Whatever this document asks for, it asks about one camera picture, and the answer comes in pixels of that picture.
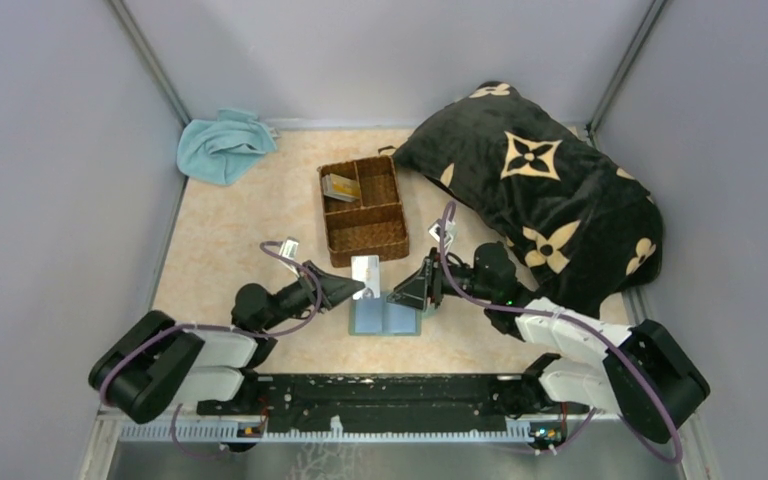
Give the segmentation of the white card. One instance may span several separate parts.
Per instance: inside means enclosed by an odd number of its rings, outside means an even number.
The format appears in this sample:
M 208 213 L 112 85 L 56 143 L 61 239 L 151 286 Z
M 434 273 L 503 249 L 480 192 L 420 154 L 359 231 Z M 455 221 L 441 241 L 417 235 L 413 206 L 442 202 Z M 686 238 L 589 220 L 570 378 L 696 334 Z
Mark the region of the white card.
M 377 299 L 381 297 L 380 259 L 378 255 L 353 256 L 351 258 L 352 279 L 362 282 L 364 287 L 354 293 L 354 300 Z

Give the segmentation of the green leather card holder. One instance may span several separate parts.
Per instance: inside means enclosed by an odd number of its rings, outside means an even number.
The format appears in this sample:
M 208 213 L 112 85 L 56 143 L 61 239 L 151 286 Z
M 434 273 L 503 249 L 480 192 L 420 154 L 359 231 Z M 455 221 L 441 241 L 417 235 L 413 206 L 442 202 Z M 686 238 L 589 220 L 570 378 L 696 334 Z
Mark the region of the green leather card holder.
M 419 336 L 422 322 L 435 313 L 397 305 L 387 301 L 391 291 L 383 292 L 379 297 L 360 297 L 354 295 L 350 302 L 348 332 L 351 336 L 400 337 Z

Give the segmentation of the brown woven divided basket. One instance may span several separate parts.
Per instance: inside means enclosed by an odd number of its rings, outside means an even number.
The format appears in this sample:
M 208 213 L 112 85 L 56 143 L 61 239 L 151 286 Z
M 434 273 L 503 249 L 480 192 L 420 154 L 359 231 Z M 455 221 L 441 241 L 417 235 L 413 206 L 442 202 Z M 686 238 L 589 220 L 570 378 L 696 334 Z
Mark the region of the brown woven divided basket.
M 410 241 L 396 169 L 389 155 L 322 165 L 320 190 L 329 175 L 358 183 L 358 198 L 346 202 L 322 195 L 327 251 L 331 265 L 345 268 L 355 256 L 380 261 L 406 258 Z

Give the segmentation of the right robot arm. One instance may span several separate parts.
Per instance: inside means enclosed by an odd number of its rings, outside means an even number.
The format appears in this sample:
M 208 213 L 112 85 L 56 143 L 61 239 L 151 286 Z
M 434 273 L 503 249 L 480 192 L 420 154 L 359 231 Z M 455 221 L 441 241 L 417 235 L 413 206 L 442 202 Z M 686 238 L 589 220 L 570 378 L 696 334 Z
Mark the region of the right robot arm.
M 519 408 L 548 412 L 576 403 L 620 416 L 643 438 L 664 444 L 709 397 L 710 385 L 669 331 L 654 320 L 605 323 L 525 287 L 500 243 L 480 245 L 473 264 L 431 249 L 421 267 L 388 294 L 418 311 L 447 296 L 483 307 L 491 325 L 549 347 L 514 390 Z

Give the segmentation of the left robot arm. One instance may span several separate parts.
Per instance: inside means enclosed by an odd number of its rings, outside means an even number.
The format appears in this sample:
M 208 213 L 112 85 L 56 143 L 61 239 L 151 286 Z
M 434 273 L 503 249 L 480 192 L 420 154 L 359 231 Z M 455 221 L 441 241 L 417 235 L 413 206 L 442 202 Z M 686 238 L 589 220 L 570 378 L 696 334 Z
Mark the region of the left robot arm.
M 160 310 L 146 313 L 91 368 L 88 383 L 102 402 L 144 424 L 171 406 L 223 402 L 237 414 L 252 411 L 258 384 L 246 373 L 274 350 L 278 330 L 300 326 L 350 299 L 360 280 L 329 274 L 306 261 L 296 280 L 271 293 L 258 283 L 241 287 L 228 326 L 180 323 Z

